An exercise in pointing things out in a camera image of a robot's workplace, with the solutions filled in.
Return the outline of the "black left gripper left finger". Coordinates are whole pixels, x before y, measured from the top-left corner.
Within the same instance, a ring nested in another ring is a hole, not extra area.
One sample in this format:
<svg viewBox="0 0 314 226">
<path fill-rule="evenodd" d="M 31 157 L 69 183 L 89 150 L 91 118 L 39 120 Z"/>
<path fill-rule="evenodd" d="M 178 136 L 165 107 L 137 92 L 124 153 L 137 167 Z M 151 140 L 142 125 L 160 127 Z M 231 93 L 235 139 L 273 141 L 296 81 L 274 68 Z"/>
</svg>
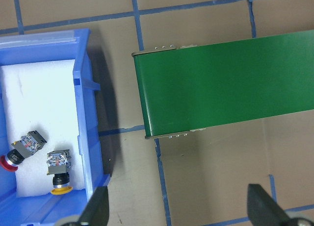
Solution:
<svg viewBox="0 0 314 226">
<path fill-rule="evenodd" d="M 106 226 L 109 220 L 109 199 L 106 186 L 97 187 L 83 213 L 79 226 Z"/>
</svg>

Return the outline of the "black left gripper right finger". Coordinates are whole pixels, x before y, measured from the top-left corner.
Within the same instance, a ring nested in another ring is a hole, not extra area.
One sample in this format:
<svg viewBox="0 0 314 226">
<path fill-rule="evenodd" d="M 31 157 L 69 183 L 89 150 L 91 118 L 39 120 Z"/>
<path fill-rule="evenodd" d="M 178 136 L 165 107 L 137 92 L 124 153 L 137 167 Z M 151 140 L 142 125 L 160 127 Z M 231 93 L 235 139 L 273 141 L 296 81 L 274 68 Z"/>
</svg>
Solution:
<svg viewBox="0 0 314 226">
<path fill-rule="evenodd" d="M 259 184 L 248 184 L 247 215 L 253 226 L 285 226 L 290 220 Z"/>
</svg>

